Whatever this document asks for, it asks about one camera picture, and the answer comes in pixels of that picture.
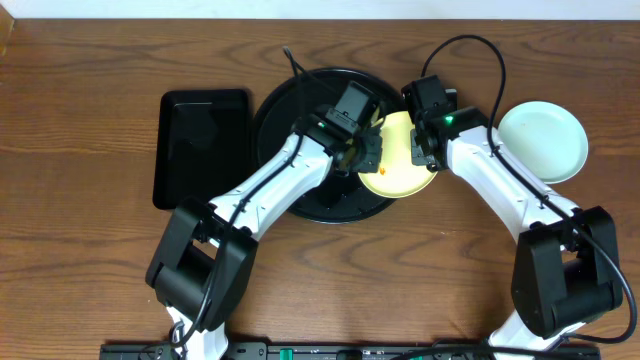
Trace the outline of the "yellow plate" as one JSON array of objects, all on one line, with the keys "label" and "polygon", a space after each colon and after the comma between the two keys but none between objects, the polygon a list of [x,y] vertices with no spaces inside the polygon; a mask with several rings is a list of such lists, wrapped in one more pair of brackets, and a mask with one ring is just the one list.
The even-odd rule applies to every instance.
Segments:
[{"label": "yellow plate", "polygon": [[376,195],[397,199],[413,195],[436,177],[424,165],[412,163],[411,131],[415,129],[407,111],[387,115],[381,125],[382,153],[374,173],[359,173],[363,185]]}]

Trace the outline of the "green yellow sponge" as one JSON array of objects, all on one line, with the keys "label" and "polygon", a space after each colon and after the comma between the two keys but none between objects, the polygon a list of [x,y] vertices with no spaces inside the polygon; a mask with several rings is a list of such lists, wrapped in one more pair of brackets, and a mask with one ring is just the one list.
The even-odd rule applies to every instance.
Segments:
[{"label": "green yellow sponge", "polygon": [[375,173],[382,158],[381,135],[386,120],[385,104],[381,104],[372,114],[364,128],[358,130],[348,141],[346,168],[350,172]]}]

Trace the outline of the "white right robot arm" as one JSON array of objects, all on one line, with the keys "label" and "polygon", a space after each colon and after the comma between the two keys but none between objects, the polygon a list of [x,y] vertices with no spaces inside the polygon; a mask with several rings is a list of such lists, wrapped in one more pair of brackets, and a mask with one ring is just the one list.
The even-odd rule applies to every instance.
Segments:
[{"label": "white right robot arm", "polygon": [[630,307],[629,325],[607,341],[626,341],[638,312],[619,266],[611,215],[599,206],[582,209],[548,187],[505,146],[493,120],[474,107],[434,104],[410,116],[423,165],[449,170],[468,183],[516,241],[514,311],[488,339],[496,355],[534,355],[567,338],[587,340],[580,328],[623,302]]}]

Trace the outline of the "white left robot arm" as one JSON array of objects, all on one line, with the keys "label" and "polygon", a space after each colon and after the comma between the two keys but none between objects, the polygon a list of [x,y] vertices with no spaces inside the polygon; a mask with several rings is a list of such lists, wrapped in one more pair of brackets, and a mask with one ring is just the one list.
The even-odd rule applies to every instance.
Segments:
[{"label": "white left robot arm", "polygon": [[225,323],[246,292],[263,235],[332,171],[376,172],[385,119],[375,113],[348,127],[343,113],[308,115],[243,183],[208,202],[187,198],[175,208],[145,275],[173,321],[172,358],[225,354]]}]

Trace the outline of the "round black tray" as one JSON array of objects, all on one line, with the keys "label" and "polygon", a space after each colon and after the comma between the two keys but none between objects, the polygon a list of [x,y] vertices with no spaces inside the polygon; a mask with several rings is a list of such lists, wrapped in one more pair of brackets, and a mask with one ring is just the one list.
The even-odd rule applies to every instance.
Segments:
[{"label": "round black tray", "polygon": [[[333,105],[349,82],[355,81],[382,100],[392,114],[406,108],[400,92],[386,81],[349,68],[314,69],[303,76],[305,108]],[[296,82],[293,78],[279,85],[263,102],[254,117],[255,166],[270,160],[282,147],[298,117]],[[394,201],[369,191],[356,173],[329,174],[325,181],[301,196],[288,211],[296,216],[328,224],[344,224],[373,217]]]}]

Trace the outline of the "black rectangular water tray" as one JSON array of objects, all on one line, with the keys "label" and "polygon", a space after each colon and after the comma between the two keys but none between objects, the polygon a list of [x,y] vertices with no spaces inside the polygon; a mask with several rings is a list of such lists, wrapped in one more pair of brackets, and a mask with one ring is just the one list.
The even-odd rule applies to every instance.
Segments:
[{"label": "black rectangular water tray", "polygon": [[249,177],[249,93],[243,89],[173,90],[160,100],[152,202],[222,195]]}]

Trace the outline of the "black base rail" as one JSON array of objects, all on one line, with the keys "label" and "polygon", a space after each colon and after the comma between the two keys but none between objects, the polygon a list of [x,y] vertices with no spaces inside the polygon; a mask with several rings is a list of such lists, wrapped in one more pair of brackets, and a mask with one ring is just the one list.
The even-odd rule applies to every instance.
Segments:
[{"label": "black base rail", "polygon": [[[231,344],[220,360],[392,360],[405,356],[414,360],[511,359],[511,354],[480,354],[466,351],[464,343],[440,342],[432,346],[347,346]],[[179,360],[184,356],[166,344],[104,344],[99,360]]]}]

